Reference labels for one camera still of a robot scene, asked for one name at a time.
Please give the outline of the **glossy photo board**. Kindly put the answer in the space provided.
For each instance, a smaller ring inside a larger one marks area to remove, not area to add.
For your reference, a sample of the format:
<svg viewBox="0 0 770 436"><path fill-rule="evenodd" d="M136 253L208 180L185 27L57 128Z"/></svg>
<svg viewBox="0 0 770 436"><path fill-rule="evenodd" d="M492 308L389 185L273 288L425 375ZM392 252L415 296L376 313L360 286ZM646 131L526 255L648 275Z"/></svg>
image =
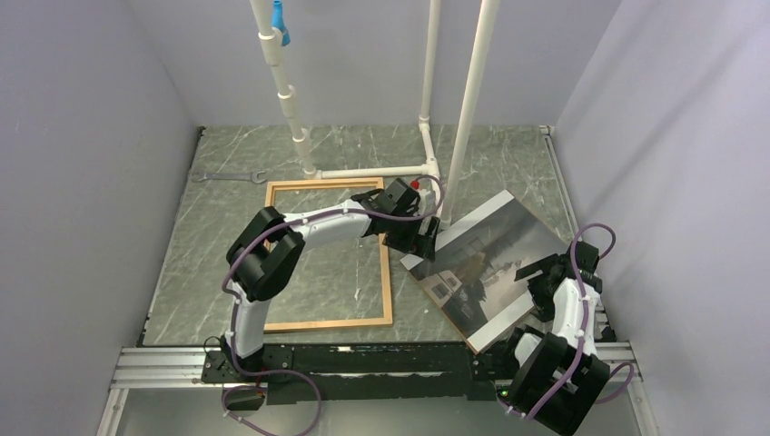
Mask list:
<svg viewBox="0 0 770 436"><path fill-rule="evenodd" d="M432 261L402 265L475 353L484 352L534 309L519 269L567 245L504 190L438 234Z"/></svg>

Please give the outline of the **wooden picture frame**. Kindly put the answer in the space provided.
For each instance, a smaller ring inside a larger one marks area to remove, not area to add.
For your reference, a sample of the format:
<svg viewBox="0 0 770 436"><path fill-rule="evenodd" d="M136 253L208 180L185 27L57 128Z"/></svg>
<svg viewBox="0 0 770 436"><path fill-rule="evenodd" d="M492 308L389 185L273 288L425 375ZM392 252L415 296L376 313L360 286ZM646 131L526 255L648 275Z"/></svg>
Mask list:
<svg viewBox="0 0 770 436"><path fill-rule="evenodd" d="M266 185L267 205L304 212L329 200L382 188L380 177L277 181ZM336 240L302 254L289 285L271 305L266 332L308 332L390 326L393 302L389 252L382 242Z"/></svg>

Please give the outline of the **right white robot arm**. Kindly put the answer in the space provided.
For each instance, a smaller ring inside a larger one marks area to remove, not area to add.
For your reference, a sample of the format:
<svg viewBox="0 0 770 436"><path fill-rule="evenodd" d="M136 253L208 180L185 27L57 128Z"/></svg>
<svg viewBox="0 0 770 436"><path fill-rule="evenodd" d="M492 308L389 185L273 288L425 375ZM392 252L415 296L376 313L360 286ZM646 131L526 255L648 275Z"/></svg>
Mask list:
<svg viewBox="0 0 770 436"><path fill-rule="evenodd" d="M599 259L551 254L515 274L526 281L537 318L552 327L515 329L500 353L501 367L513 381L498 389L497 397L508 413L532 416L558 435L576 432L610 378L594 341Z"/></svg>

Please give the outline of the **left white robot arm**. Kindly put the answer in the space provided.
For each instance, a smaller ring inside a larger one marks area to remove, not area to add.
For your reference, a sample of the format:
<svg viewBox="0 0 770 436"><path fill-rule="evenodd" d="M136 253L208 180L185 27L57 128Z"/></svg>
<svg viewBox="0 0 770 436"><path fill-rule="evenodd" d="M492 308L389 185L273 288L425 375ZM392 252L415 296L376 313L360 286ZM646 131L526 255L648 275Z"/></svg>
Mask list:
<svg viewBox="0 0 770 436"><path fill-rule="evenodd" d="M289 284L304 253L378 236L388 248L434 261L442 203L438 198L425 205L414 183L397 178L384 188L306 213L262 208L225 254L229 269L222 291L232 297L230 325L221 338L225 370L246 382L262 369L271 301Z"/></svg>

